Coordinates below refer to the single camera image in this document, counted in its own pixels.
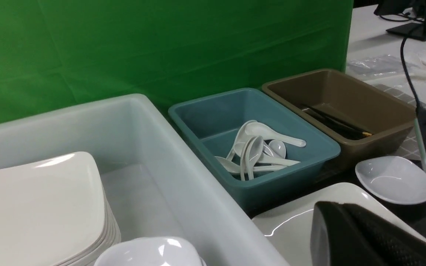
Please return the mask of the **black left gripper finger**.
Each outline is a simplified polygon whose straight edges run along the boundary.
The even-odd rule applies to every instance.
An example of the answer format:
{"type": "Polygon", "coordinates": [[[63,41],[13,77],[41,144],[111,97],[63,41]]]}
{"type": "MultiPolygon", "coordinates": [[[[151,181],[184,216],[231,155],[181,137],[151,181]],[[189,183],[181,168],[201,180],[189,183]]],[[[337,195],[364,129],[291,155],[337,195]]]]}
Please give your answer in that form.
{"type": "Polygon", "coordinates": [[[426,242],[357,204],[319,201],[310,237],[314,266],[426,266],[426,242]]]}

